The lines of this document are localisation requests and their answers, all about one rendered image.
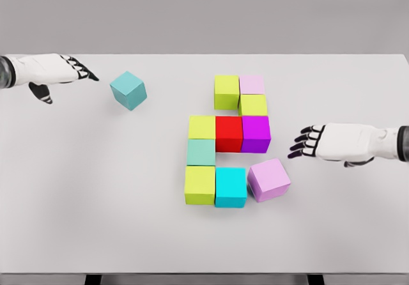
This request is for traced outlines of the light pink cube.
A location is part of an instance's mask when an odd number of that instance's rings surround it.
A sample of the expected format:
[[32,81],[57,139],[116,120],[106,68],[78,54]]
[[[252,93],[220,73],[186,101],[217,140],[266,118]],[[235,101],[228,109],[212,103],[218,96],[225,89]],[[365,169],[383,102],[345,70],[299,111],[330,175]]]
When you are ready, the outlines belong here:
[[291,185],[291,180],[278,158],[250,166],[247,180],[258,203],[284,195]]
[[242,95],[265,94],[265,83],[262,75],[240,75],[239,85]]

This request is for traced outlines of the cyan cube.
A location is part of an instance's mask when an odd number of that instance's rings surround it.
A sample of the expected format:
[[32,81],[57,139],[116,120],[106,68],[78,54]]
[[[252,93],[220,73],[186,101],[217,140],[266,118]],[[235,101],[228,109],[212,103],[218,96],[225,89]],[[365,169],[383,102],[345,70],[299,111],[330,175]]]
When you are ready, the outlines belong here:
[[215,206],[243,208],[247,201],[247,177],[243,167],[215,169]]

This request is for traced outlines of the teal cube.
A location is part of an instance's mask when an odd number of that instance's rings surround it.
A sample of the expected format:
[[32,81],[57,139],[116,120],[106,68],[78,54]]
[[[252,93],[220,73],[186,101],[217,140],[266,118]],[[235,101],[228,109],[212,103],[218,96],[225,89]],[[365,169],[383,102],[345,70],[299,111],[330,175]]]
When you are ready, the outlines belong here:
[[115,78],[110,87],[115,99],[130,111],[147,99],[144,82],[129,71]]
[[215,139],[189,139],[188,166],[215,166]]

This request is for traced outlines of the yellow-green cube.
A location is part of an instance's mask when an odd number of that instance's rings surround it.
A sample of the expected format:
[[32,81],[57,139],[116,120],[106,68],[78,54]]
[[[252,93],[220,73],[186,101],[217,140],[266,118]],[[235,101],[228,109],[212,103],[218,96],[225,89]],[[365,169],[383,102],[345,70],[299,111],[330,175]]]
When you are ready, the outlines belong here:
[[240,95],[238,114],[240,116],[267,116],[266,96],[262,94]]
[[215,166],[187,166],[184,195],[186,204],[213,206],[215,203]]
[[189,139],[216,139],[215,116],[189,116]]
[[240,96],[239,76],[216,75],[214,83],[214,109],[237,110]]

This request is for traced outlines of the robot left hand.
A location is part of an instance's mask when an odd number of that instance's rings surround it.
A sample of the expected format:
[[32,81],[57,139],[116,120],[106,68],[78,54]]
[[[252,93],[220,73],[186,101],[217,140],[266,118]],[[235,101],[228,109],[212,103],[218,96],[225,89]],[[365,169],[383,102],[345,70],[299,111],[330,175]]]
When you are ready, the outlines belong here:
[[29,88],[37,99],[52,104],[49,85],[68,84],[81,79],[99,78],[76,58],[61,54],[30,56],[25,64],[29,74]]

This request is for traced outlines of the purple cube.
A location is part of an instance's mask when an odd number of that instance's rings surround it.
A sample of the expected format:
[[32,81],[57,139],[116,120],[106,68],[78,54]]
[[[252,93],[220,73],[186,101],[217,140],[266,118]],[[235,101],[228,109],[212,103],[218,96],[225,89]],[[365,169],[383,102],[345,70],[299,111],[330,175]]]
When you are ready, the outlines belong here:
[[241,153],[266,153],[271,133],[268,116],[242,116],[243,141]]

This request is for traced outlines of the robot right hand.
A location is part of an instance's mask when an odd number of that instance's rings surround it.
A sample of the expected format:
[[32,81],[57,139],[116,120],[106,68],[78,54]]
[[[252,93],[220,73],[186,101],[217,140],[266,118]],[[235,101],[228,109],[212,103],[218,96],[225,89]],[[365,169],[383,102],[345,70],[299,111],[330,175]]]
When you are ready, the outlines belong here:
[[314,157],[342,162],[345,167],[366,165],[374,160],[371,138],[375,127],[356,123],[327,123],[301,129],[288,158]]

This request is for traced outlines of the red cube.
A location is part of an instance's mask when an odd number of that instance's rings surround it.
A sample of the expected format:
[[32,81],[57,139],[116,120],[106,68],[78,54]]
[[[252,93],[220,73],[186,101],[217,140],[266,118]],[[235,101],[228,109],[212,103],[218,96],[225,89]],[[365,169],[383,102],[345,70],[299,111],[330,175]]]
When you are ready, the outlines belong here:
[[243,127],[242,118],[240,116],[216,116],[215,131],[216,152],[241,152],[243,143]]

